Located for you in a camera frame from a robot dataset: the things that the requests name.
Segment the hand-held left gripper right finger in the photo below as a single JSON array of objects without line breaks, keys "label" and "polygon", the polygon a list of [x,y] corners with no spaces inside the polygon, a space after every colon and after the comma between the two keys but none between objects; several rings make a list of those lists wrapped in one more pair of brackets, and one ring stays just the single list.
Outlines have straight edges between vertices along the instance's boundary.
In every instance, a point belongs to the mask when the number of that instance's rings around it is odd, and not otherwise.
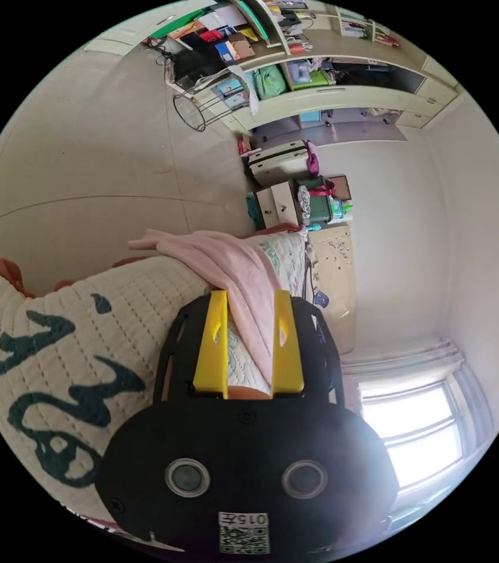
[{"label": "hand-held left gripper right finger", "polygon": [[271,395],[296,395],[304,390],[304,375],[291,294],[274,293]]}]

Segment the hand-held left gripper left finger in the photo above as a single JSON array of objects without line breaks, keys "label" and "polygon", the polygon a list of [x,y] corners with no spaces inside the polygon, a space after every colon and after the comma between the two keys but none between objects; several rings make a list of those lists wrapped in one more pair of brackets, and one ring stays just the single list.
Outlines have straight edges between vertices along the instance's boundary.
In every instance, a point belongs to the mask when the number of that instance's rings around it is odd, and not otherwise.
[{"label": "hand-held left gripper left finger", "polygon": [[228,398],[228,298],[224,290],[209,295],[192,384],[199,394]]}]

